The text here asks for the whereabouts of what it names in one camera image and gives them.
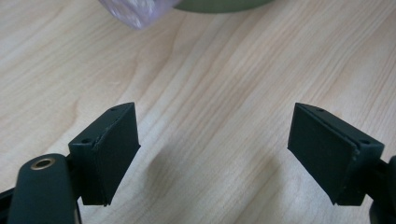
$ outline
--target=purple object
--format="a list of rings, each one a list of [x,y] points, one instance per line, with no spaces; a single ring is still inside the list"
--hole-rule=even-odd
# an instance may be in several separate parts
[[[143,29],[181,0],[99,0],[117,19],[135,29]]]

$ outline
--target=purple plastic bag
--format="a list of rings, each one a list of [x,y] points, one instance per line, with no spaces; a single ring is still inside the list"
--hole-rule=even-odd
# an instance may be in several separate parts
[[[117,19],[135,29],[143,29],[181,0],[99,0]]]

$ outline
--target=green object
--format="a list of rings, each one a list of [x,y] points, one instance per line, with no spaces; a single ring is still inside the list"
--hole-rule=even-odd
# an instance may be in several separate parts
[[[185,11],[204,13],[236,12],[258,7],[272,1],[273,0],[183,0],[176,8]]]

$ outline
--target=wood grain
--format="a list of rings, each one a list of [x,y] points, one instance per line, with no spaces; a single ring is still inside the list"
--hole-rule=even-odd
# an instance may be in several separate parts
[[[287,151],[294,103],[396,154],[396,2],[275,0],[234,14],[173,10],[143,31],[94,0],[0,2],[0,190],[113,105],[142,145],[109,207],[84,223],[369,223],[332,206]]]

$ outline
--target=table surface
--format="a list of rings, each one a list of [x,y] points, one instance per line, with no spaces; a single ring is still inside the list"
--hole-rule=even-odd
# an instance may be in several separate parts
[[[287,150],[296,102],[396,154],[396,2],[275,0],[172,10],[142,31],[95,0],[0,2],[0,190],[113,105],[135,102],[141,148],[84,223],[369,223],[333,206]]]

